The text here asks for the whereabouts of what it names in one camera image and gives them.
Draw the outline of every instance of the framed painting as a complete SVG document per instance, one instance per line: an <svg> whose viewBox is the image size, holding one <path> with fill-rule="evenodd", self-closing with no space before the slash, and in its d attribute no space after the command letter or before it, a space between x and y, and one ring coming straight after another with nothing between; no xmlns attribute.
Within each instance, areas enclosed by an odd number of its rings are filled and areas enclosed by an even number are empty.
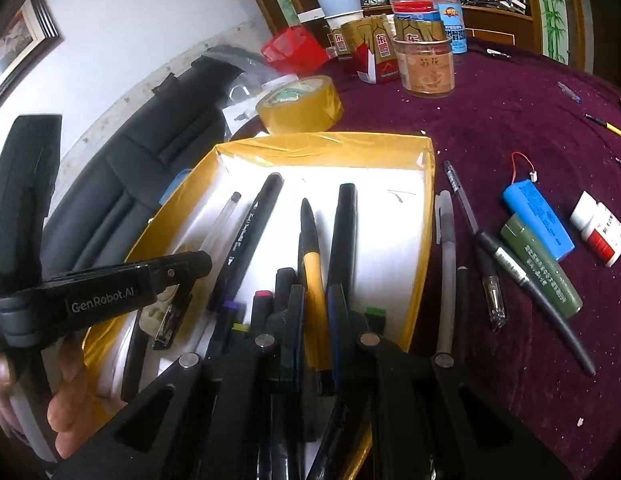
<svg viewBox="0 0 621 480"><path fill-rule="evenodd" d="M0 38L0 102L59 39L44 0L26 0Z"/></svg>

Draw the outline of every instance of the tape roll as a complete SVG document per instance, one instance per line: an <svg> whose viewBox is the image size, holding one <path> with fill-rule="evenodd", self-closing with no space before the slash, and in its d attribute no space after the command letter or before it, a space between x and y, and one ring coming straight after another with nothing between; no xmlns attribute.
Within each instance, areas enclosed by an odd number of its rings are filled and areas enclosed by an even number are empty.
<svg viewBox="0 0 621 480"><path fill-rule="evenodd" d="M333 80L324 75L292 81L257 103L257 113L271 135L325 132L343 111Z"/></svg>

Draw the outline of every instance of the white wall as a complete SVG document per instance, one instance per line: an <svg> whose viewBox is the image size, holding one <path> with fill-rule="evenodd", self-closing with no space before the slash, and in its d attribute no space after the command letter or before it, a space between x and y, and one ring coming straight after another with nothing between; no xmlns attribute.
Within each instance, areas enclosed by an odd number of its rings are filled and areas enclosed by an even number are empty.
<svg viewBox="0 0 621 480"><path fill-rule="evenodd" d="M255 0L46 0L63 41L0 108L0 153L20 114L59 113L62 157L125 92L161 65L241 23Z"/></svg>

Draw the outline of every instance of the red wire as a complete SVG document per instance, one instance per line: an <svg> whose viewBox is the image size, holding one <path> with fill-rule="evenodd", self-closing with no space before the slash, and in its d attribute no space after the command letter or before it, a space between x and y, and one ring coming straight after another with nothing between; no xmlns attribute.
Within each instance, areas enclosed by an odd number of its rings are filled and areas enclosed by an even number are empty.
<svg viewBox="0 0 621 480"><path fill-rule="evenodd" d="M511 184L514 184L514 182L515 182L515 175L517 174L517 169L515 168L515 155L523 156L526 159L526 162L528 162L528 164L530 164L531 169L533 171L535 171L535 167L534 167L533 163L529 160L529 158L526 155L524 155L524 153L522 153L522 152L513 152L513 153L511 153L511 163L513 164L513 174L511 176Z"/></svg>

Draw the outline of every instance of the human hand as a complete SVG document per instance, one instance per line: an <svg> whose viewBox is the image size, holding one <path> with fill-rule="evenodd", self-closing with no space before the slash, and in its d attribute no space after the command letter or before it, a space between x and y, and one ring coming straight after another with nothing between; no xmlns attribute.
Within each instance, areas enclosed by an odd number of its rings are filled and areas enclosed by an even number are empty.
<svg viewBox="0 0 621 480"><path fill-rule="evenodd" d="M68 458L96 430L92 413L94 397L88 391L88 371L81 346L74 336L68 336L59 353L62 374L57 393L48 405L48 422L58 435L55 447L62 458ZM0 424L6 434L9 426L22 431L8 400L15 383L15 370L5 354L0 353Z"/></svg>

